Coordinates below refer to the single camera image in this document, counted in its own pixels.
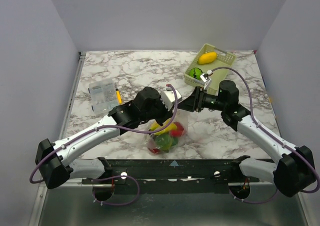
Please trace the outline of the red toy chili pepper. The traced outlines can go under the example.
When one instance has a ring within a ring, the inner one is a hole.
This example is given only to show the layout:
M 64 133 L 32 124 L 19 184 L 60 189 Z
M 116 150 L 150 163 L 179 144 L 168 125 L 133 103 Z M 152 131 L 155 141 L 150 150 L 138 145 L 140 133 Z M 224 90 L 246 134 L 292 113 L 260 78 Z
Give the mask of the red toy chili pepper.
M 186 134 L 186 129 L 181 123 L 174 122 L 173 124 L 176 126 L 176 129 L 170 131 L 172 137 L 181 137 Z

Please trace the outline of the clear zip top bag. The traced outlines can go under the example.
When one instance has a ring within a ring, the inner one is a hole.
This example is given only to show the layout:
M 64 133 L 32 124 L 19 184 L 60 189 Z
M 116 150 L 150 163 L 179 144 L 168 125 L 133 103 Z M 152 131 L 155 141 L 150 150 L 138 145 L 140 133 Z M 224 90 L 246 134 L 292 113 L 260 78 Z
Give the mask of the clear zip top bag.
M 183 145 L 187 137 L 188 116 L 188 112 L 178 110 L 173 122 L 166 129 L 144 136 L 143 146 L 152 154 L 164 154 Z

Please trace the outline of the green toy bell pepper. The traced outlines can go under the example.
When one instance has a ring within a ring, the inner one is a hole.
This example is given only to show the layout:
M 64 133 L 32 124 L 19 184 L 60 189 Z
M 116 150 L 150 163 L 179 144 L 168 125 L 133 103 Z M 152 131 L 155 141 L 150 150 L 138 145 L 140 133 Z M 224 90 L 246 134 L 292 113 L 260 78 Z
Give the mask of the green toy bell pepper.
M 161 150 L 169 150 L 173 144 L 173 138 L 169 134 L 161 134 L 154 138 L 156 147 Z

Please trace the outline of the red toy bell pepper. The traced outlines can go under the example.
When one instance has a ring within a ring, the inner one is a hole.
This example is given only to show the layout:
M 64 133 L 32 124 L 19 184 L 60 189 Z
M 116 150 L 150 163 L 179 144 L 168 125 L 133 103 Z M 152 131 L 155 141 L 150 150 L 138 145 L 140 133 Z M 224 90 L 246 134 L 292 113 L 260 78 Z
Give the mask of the red toy bell pepper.
M 160 154 L 162 152 L 158 148 L 149 148 L 148 150 L 153 154 Z

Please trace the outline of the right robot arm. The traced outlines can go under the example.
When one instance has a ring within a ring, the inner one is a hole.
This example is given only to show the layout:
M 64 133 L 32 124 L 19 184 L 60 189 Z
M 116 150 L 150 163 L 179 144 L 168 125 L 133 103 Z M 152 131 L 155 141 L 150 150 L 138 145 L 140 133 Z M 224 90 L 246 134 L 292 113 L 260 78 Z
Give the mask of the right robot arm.
M 239 103 L 239 90 L 233 81 L 220 82 L 216 96 L 197 86 L 178 108 L 189 112 L 204 108 L 220 111 L 227 126 L 252 140 L 272 159 L 269 163 L 249 156 L 238 158 L 230 169 L 234 181 L 256 177 L 273 183 L 287 197 L 304 192 L 314 182 L 319 183 L 312 151 L 306 146 L 297 147 L 265 128 L 252 115 L 252 110 Z

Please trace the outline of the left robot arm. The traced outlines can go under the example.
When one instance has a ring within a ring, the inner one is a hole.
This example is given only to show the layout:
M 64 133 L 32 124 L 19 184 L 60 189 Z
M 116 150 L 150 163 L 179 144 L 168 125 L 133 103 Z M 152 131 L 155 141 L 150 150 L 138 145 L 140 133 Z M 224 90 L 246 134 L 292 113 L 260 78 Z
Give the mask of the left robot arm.
M 159 93 L 152 87 L 145 87 L 136 97 L 111 109 L 94 125 L 65 139 L 50 142 L 44 139 L 38 144 L 35 156 L 36 167 L 31 175 L 39 171 L 48 189 L 54 189 L 71 178 L 92 178 L 99 183 L 110 180 L 111 171 L 100 159 L 85 163 L 74 163 L 83 153 L 104 141 L 116 138 L 128 131 L 139 133 L 139 125 L 155 120 L 162 129 L 169 126 L 166 120 L 173 120 L 181 99 L 171 84 Z

